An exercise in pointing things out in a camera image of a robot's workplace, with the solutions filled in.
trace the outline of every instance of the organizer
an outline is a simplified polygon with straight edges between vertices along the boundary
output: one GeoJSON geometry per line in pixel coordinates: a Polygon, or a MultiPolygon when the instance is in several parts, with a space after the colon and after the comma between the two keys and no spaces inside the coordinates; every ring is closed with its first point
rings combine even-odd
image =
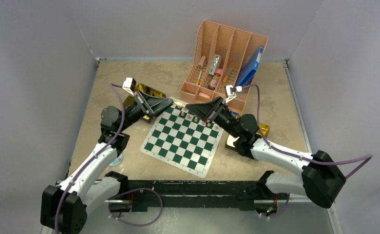
{"type": "MultiPolygon", "coordinates": [[[[267,40],[268,37],[265,36],[207,20],[203,21],[197,33],[193,67],[180,89],[181,99],[187,103],[192,103],[208,102],[218,96],[226,98],[225,86],[236,83],[240,70],[247,64],[256,50],[260,46],[263,46],[264,50],[266,49],[267,40]],[[215,54],[222,57],[220,68],[223,69],[223,75],[213,91],[208,89],[207,86],[213,78],[208,74],[208,70],[215,54]],[[199,68],[197,65],[202,56],[206,57],[206,64],[203,68],[199,68]],[[233,71],[228,81],[223,83],[222,79],[230,67],[233,68],[233,71]],[[200,85],[197,85],[195,83],[199,77],[200,70],[202,70],[200,85]],[[207,94],[211,98],[202,97],[199,93],[207,94]]],[[[242,92],[237,93],[237,98],[228,103],[229,109],[241,115],[246,105],[248,93],[249,89],[244,89],[242,92]]]]}

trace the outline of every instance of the wall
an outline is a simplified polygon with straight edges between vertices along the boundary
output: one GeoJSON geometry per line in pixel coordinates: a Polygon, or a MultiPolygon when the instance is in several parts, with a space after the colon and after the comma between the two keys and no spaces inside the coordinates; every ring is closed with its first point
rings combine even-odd
{"type": "Polygon", "coordinates": [[[380,1],[324,0],[289,67],[312,149],[374,154],[336,205],[344,233],[380,233],[380,1]]]}
{"type": "Polygon", "coordinates": [[[64,0],[0,0],[0,233],[39,233],[96,70],[64,0]]]}
{"type": "Polygon", "coordinates": [[[322,0],[70,0],[96,57],[192,59],[211,20],[269,37],[264,59],[290,58],[322,0]]]}

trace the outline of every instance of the bottle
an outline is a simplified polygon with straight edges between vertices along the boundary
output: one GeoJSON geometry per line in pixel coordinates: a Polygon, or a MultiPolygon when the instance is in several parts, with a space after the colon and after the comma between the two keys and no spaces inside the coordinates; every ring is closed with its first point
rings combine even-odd
{"type": "Polygon", "coordinates": [[[216,86],[217,86],[217,83],[219,82],[220,77],[222,76],[222,74],[223,74],[223,70],[222,69],[217,69],[216,72],[214,73],[213,78],[210,81],[210,84],[207,86],[207,88],[210,89],[210,90],[215,90],[216,86]]]}

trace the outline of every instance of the table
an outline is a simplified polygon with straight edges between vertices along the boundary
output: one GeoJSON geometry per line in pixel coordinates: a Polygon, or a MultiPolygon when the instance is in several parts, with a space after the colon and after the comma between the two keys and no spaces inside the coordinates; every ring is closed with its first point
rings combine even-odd
{"type": "MultiPolygon", "coordinates": [[[[122,84],[126,77],[133,77],[167,95],[180,99],[180,87],[191,70],[192,62],[131,62],[101,61],[91,91],[85,116],[79,131],[69,173],[91,153],[100,136],[100,114],[104,107],[120,104],[109,83],[122,84]]],[[[282,63],[260,64],[253,80],[261,88],[260,122],[270,126],[268,139],[283,146],[306,151],[304,135],[299,123],[292,92],[282,63]]],[[[123,100],[127,92],[119,90],[123,100]]],[[[247,97],[244,114],[256,115],[257,93],[252,89],[247,97]]],[[[116,171],[129,179],[145,180],[258,180],[267,170],[287,173],[286,170],[264,161],[255,161],[224,149],[227,133],[224,133],[205,178],[199,178],[167,163],[140,152],[140,146],[151,126],[139,121],[124,132],[130,141],[124,151],[123,162],[109,166],[100,179],[116,171]]]]}

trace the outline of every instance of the green and white chessboard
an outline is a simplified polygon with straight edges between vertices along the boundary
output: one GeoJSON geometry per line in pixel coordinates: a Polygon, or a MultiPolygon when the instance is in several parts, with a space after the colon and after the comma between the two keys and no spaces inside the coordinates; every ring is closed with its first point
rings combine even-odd
{"type": "Polygon", "coordinates": [[[206,177],[223,129],[206,125],[176,105],[168,108],[153,124],[141,152],[201,178],[206,177]]]}

